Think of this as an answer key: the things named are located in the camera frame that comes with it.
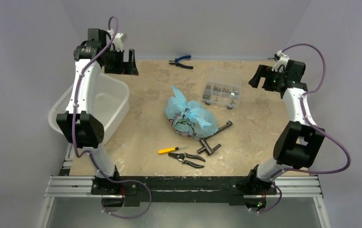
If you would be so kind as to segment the white plastic basin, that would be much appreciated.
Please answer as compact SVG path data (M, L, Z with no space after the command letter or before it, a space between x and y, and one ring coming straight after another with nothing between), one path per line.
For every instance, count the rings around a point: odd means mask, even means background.
M48 123L58 133L62 131L56 123L56 115L65 112L72 89L73 85L62 94L48 113ZM130 90L125 82L102 73L98 76L95 85L93 116L104 126L103 144L109 141L127 115L130 108L129 96Z

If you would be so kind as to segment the light blue plastic bag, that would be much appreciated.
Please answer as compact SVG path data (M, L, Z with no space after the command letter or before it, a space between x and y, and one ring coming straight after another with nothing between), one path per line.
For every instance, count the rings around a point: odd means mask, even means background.
M219 129L214 114L198 101L188 101L172 86L173 96L168 99L164 114L175 132L183 137L201 139L212 136Z

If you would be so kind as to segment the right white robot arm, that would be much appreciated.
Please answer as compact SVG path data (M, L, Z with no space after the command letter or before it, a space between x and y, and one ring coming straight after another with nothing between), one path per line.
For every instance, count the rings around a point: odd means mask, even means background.
M275 142L273 157L256 165L248 174L247 189L252 193L269 187L282 172L309 168L313 165L324 136L319 133L305 101L307 85L301 82L306 65L294 60L282 60L275 66L259 65L249 85L259 86L264 78L263 89L280 93L289 121Z

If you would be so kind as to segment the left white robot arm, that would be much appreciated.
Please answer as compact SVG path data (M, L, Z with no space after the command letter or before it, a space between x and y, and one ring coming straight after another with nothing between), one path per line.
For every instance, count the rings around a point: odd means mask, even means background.
M103 140L108 129L94 114L95 86L104 71L109 74L139 74L134 50L124 61L122 35L112 28L108 31L90 28L87 40L74 50L75 79L69 103L58 113L56 123L65 138L73 145L77 158L86 155L95 169L95 180L104 180L103 189L116 194L121 189L119 172L109 160Z

